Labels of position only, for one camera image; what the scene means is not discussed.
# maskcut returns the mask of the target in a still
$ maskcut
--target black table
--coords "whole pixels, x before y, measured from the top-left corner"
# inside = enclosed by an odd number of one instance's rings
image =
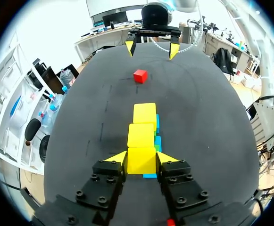
[[[146,83],[134,82],[137,69],[148,70]],[[47,150],[46,200],[60,194],[74,201],[97,160],[127,150],[133,105],[150,102],[160,115],[163,152],[191,165],[211,204],[252,196],[259,167],[254,134],[225,76],[197,48],[168,61],[168,53],[144,43],[133,57],[126,46],[97,53],[69,90]],[[168,217],[156,179],[129,175],[110,225],[166,225]]]

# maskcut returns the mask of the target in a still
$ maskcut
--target black backpack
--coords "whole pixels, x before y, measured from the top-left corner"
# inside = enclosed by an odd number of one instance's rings
[[[219,48],[215,54],[213,54],[213,62],[222,70],[222,72],[234,75],[231,63],[230,52],[225,48]]]

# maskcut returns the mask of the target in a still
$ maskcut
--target cube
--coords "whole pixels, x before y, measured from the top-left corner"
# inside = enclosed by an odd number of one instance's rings
[[[128,174],[156,173],[156,149],[154,147],[130,147],[127,150]]]
[[[155,103],[135,104],[133,106],[133,123],[152,123],[157,130],[157,113]]]
[[[144,174],[143,178],[157,178],[157,175],[155,173],[153,173],[153,174]]]
[[[146,82],[147,78],[148,78],[148,73],[145,70],[139,69],[133,74],[133,79],[135,80],[135,82],[138,82],[138,83]]]
[[[175,226],[175,222],[172,219],[167,220],[167,226]]]
[[[154,145],[154,147],[156,149],[156,152],[161,152],[160,145]],[[154,174],[144,174],[143,178],[157,178],[157,175],[155,173]]]
[[[154,127],[152,123],[130,124],[128,147],[154,147]]]
[[[160,147],[159,151],[162,152],[162,139],[161,139],[161,136],[156,136],[154,144],[159,145],[159,147]]]
[[[160,119],[159,119],[159,114],[157,114],[157,133],[160,132]]]
[[[156,149],[156,152],[161,152],[160,150],[160,145],[154,145],[155,149]]]

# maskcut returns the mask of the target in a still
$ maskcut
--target white shelf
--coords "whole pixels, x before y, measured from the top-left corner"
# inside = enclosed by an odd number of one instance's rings
[[[0,129],[1,129],[3,119],[5,119],[5,117],[9,117],[9,113],[6,113],[7,109],[9,109],[9,108],[12,109],[13,104],[16,102],[16,100],[19,97],[16,94],[21,95],[21,89],[19,89],[19,88],[20,88],[21,82],[23,81],[25,75],[26,74],[22,74],[20,76],[20,78],[17,80],[14,87],[12,88],[10,93],[8,94],[8,97],[3,102],[3,107],[2,107],[1,112],[0,112]]]
[[[0,158],[18,168],[43,174],[44,163],[40,160],[37,142],[31,145],[31,149],[24,149],[25,129],[29,121],[37,117],[37,113],[46,106],[47,101],[41,101],[45,91],[51,94],[53,92],[33,64],[27,61],[18,42],[2,55],[3,57],[0,57],[0,93],[5,99],[2,104],[0,102]],[[27,80],[30,70],[43,85],[38,92]],[[20,96],[19,104],[22,106],[18,104],[16,112],[11,117],[12,108]],[[12,132],[12,137],[6,136],[7,130]]]
[[[0,70],[4,67],[4,65],[6,64],[6,62],[8,62],[8,60],[10,60],[16,50],[16,48],[18,47],[19,43],[17,42],[13,47],[11,47],[7,53],[5,54],[5,56],[3,57],[3,60],[0,62]]]

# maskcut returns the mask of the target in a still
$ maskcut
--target red cube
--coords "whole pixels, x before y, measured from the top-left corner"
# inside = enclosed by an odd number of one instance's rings
[[[168,219],[167,220],[167,226],[175,226],[174,220]]]
[[[135,82],[144,83],[147,78],[148,73],[145,70],[139,69],[133,74],[133,79],[135,80]]]

